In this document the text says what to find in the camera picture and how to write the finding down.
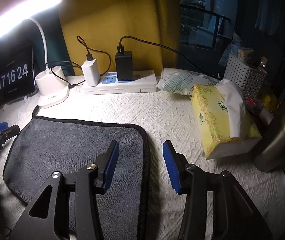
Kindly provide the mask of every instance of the black railing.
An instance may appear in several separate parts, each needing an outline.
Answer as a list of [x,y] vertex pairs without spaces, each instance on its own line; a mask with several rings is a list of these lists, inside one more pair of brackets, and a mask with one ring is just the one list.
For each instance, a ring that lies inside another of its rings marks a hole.
[[189,42],[185,42],[185,41],[182,41],[181,44],[183,44],[183,45],[192,45],[194,47],[198,47],[198,48],[202,48],[202,49],[214,50],[215,49],[215,45],[216,45],[217,35],[218,35],[218,27],[219,27],[219,20],[220,20],[220,18],[222,18],[224,20],[227,20],[227,21],[230,21],[230,19],[228,17],[224,16],[224,15],[220,15],[218,13],[214,13],[214,12],[205,10],[203,8],[200,8],[200,7],[197,7],[197,6],[194,6],[194,5],[180,4],[180,7],[181,8],[186,8],[186,9],[191,9],[191,10],[196,10],[196,11],[200,11],[200,12],[204,12],[204,13],[207,13],[207,14],[210,14],[210,15],[216,17],[215,29],[213,31],[211,47],[204,46],[204,45],[201,45],[201,44],[195,44],[195,43],[190,44]]

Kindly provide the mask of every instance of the charging cable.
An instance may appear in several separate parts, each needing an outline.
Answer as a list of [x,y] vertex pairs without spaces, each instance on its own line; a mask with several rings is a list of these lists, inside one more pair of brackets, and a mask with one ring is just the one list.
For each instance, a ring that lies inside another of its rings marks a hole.
[[91,49],[90,47],[87,46],[87,44],[84,41],[84,39],[82,37],[80,37],[80,36],[77,36],[77,40],[81,43],[81,45],[83,45],[87,49],[87,60],[88,61],[93,60],[93,56],[92,56],[92,54],[90,53],[89,50],[92,50],[92,51],[95,51],[95,52],[101,52],[101,53],[104,53],[104,54],[108,55],[108,57],[109,57],[109,66],[108,66],[107,70],[104,73],[100,74],[100,76],[105,75],[108,72],[108,70],[110,69],[110,66],[112,64],[112,58],[109,55],[109,53],[105,52],[105,51],[102,51],[102,50]]
[[158,43],[154,43],[154,42],[150,42],[150,41],[144,41],[142,39],[138,39],[138,38],[135,38],[133,36],[124,36],[124,37],[121,37],[120,41],[119,41],[119,46],[117,47],[117,51],[118,51],[118,54],[124,54],[124,46],[121,45],[121,42],[123,39],[125,38],[128,38],[128,39],[133,39],[135,41],[140,41],[140,42],[143,42],[143,43],[146,43],[146,44],[150,44],[150,45],[155,45],[155,46],[158,46],[158,47],[161,47],[161,48],[164,48],[164,49],[167,49],[167,50],[170,50],[176,54],[178,54],[179,56],[181,56],[184,60],[186,60],[191,66],[193,66],[195,69],[197,69],[198,71],[201,71],[202,73],[206,74],[207,76],[210,76],[212,78],[216,78],[215,76],[211,75],[211,74],[208,74],[207,72],[203,71],[202,69],[200,69],[199,67],[197,67],[194,63],[192,63],[189,59],[187,59],[187,57],[185,57],[182,53],[180,53],[179,51],[176,51],[175,49],[172,49],[170,47],[167,47],[165,45],[161,45],[161,44],[158,44]]
[[[71,67],[77,67],[77,68],[80,68],[81,69],[81,66],[78,65],[77,63],[73,62],[73,61],[64,61],[64,60],[55,60],[55,61],[49,61],[47,63],[57,63],[57,62],[63,62],[63,63],[71,63]],[[71,84],[70,82],[68,82],[67,80],[61,78],[60,76],[58,76],[57,74],[55,74],[55,72],[53,71],[53,68],[54,67],[57,67],[57,66],[67,66],[67,67],[70,67],[70,65],[67,65],[67,64],[58,64],[58,65],[54,65],[52,67],[50,67],[49,69],[51,70],[51,72],[54,74],[54,76],[56,76],[57,78],[65,81],[68,83],[68,88],[71,89],[71,88],[74,88],[75,86],[77,85],[80,85],[81,83],[85,82],[86,80],[83,80],[82,82],[79,82],[77,84]]]

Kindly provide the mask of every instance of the small box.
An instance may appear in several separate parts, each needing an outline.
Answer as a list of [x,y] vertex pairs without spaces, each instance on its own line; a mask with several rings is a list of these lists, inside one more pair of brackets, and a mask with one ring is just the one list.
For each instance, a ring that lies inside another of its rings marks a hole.
[[250,64],[250,60],[254,56],[255,52],[252,48],[238,49],[238,59],[245,64]]
[[133,54],[132,51],[116,53],[115,56],[116,71],[118,81],[133,80]]

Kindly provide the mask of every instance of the white textured tablecloth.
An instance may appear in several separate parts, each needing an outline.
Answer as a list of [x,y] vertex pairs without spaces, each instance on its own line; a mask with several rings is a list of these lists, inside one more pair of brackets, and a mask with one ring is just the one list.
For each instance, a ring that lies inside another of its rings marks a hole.
[[[68,77],[71,83],[83,76]],[[23,100],[0,109],[0,122],[17,124],[20,129],[32,118],[39,94],[27,103]],[[281,171],[258,171],[245,155],[206,161],[202,156],[201,139],[188,96],[169,92],[129,93],[86,96],[81,86],[70,90],[63,103],[41,109],[38,115],[59,119],[80,119],[95,122],[133,123],[143,127],[151,150],[149,214],[147,239],[177,239],[183,216],[185,197],[172,189],[162,156],[162,144],[171,140],[177,152],[186,156],[204,171],[230,171],[246,190],[267,222],[274,238],[285,227],[285,179]],[[0,152],[0,204],[7,225],[14,227],[24,210],[22,203],[9,191],[2,179],[4,164],[13,139]],[[208,200],[206,239],[212,232],[212,200]]]

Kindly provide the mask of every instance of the black charger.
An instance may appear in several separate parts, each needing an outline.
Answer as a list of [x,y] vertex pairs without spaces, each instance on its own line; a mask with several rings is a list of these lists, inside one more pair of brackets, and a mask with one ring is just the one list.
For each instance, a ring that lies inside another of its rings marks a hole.
[[124,46],[117,47],[115,55],[118,81],[133,80],[133,52],[124,51]]

